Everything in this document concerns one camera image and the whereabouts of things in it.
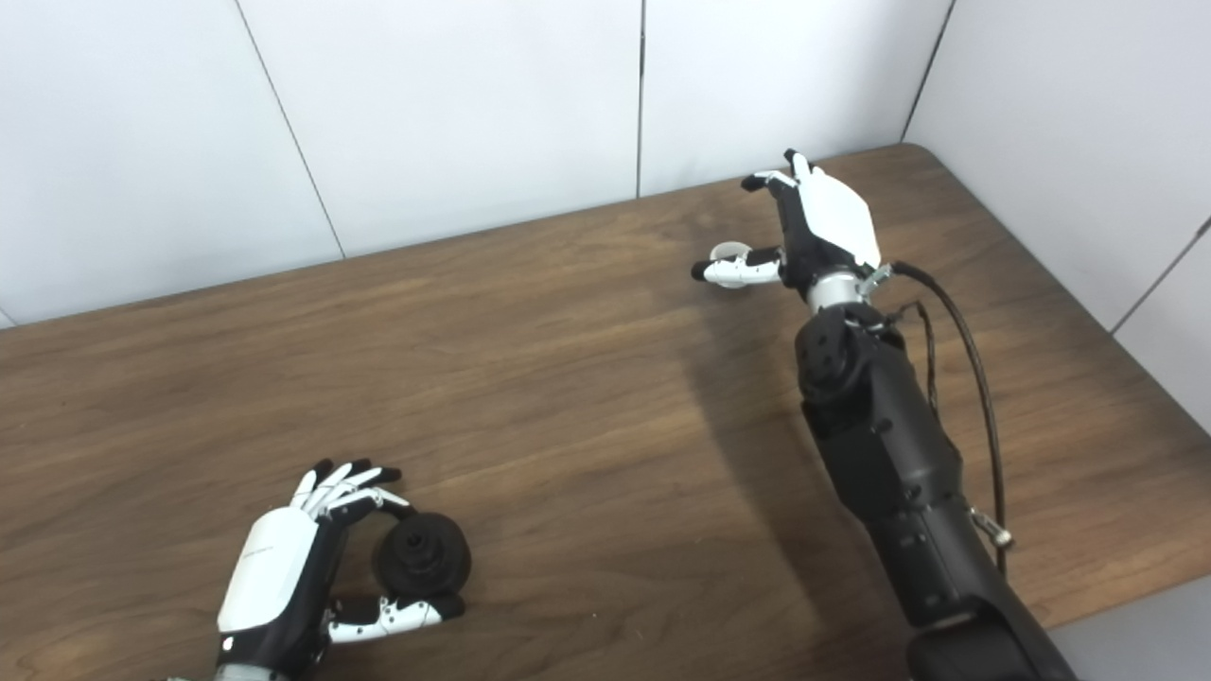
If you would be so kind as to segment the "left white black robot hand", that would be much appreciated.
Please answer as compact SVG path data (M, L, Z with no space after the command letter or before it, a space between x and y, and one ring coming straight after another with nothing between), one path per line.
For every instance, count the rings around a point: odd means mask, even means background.
M388 483L396 468L318 460L285 505L252 525L217 616L217 680L308 680L335 645L397 637L465 612L474 560L460 526ZM379 595L332 591L351 527L394 519L377 543Z

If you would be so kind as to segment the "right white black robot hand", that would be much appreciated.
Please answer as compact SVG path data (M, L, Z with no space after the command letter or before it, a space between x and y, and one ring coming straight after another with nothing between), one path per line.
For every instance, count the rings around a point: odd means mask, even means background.
M836 271L862 279L882 267L869 204L800 151L788 149L784 160L787 172L767 168L741 181L745 191L774 199L781 242L693 263L693 280L721 288L782 284L805 296Z

